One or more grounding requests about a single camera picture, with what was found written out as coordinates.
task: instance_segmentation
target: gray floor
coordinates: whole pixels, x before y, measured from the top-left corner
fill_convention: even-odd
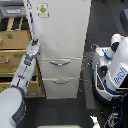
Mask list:
[[[85,56],[90,54],[92,44],[109,46],[111,36],[120,33],[124,36],[120,12],[128,8],[128,0],[121,3],[120,0],[92,0],[91,15],[85,43]],[[88,60],[83,60],[83,71],[80,78],[80,89],[77,99],[47,100],[45,98],[25,99],[27,111],[24,120],[17,128],[36,128],[40,125],[79,125],[83,128],[92,128],[91,115],[97,116],[101,128],[105,119],[100,113],[99,107],[95,104],[91,84],[87,82],[89,67]]]

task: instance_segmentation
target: wooden cabinet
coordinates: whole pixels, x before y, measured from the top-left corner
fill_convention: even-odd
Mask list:
[[[31,40],[29,30],[11,31],[12,21],[14,21],[13,18],[9,19],[7,31],[0,32],[0,92],[10,87],[22,56],[26,54],[26,46]],[[25,97],[45,97],[38,61]]]

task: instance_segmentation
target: refrigerator door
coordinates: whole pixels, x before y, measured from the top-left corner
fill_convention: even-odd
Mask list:
[[[40,58],[81,57],[84,51],[91,0],[30,0],[32,8],[24,5],[30,22],[32,11]],[[39,9],[39,4],[47,4]],[[47,16],[40,16],[40,10]]]

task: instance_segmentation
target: freezer drawer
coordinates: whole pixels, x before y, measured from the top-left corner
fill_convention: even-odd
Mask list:
[[[40,41],[40,58],[82,56],[88,27],[91,0],[30,0],[32,9],[24,5],[30,21],[32,11],[35,32]],[[49,17],[42,18],[38,4],[45,3]]]
[[[47,99],[77,98],[79,79],[43,80]]]
[[[79,77],[82,59],[41,60],[39,67],[42,79]]]

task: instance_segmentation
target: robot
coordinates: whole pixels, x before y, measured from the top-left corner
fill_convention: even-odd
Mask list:
[[[25,115],[24,95],[27,93],[36,66],[40,43],[36,39],[32,13],[30,12],[33,40],[26,48],[20,65],[14,74],[10,88],[0,93],[0,127],[16,128]]]
[[[120,21],[128,34],[128,9],[120,14]],[[114,34],[110,47],[98,47],[92,61],[93,91],[106,105],[116,105],[128,90],[128,37]]]

